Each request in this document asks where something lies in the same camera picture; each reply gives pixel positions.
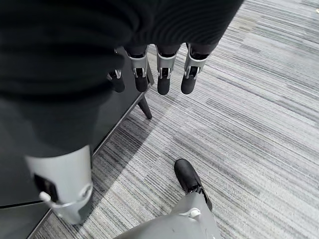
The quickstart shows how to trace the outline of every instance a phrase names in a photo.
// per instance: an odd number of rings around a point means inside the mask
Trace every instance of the black table leg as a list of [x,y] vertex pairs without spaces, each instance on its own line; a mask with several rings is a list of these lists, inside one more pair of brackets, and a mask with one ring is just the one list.
[[145,99],[145,96],[143,96],[141,98],[138,105],[141,108],[141,110],[143,111],[143,113],[146,115],[146,117],[150,120],[152,118],[152,113],[151,113],[151,110],[149,108],[148,102]]

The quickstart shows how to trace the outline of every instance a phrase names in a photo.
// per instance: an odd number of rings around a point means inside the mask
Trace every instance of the black fabric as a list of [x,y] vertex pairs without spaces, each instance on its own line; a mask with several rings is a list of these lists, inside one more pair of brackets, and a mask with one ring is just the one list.
[[[124,63],[115,48],[217,44],[241,3],[3,0],[1,123],[22,155],[45,156],[48,147],[55,156],[90,144],[99,105],[113,90],[106,74]],[[35,136],[43,146],[32,144]]]

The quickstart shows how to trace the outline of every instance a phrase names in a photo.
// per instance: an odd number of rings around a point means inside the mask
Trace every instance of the carpet floor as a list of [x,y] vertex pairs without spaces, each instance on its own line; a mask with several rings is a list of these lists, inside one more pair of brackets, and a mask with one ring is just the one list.
[[[41,238],[111,239],[170,212],[188,159],[212,200],[223,239],[319,238],[318,0],[247,0],[199,75],[146,95],[94,159],[94,210],[81,226],[51,215]],[[149,61],[157,76],[156,49]]]

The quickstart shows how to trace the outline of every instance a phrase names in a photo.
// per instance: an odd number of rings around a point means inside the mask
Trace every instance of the black fingertip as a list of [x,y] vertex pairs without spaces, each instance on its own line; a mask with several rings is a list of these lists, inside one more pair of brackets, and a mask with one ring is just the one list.
[[195,87],[195,83],[196,83],[196,79],[194,79],[192,75],[190,75],[188,79],[186,78],[186,76],[183,76],[183,81],[180,87],[183,94],[188,95],[192,93]]
[[125,90],[125,84],[123,82],[122,77],[119,78],[119,79],[117,79],[117,78],[113,79],[112,83],[114,85],[115,92],[121,93],[121,92],[123,92]]
[[158,80],[158,93],[162,96],[166,95],[169,92],[169,83],[170,79],[167,77],[159,78]]
[[148,80],[146,77],[135,78],[135,86],[139,92],[145,92],[148,89]]

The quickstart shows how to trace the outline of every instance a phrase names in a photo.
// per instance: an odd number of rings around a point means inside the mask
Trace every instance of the gray carpet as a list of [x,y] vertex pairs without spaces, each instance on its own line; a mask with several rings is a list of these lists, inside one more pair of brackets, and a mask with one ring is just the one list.
[[[318,0],[247,0],[185,96],[178,54],[168,95],[147,93],[94,161],[83,226],[51,215],[36,238],[113,238],[167,214],[190,160],[224,239],[319,238]],[[154,76],[154,46],[149,59]]]

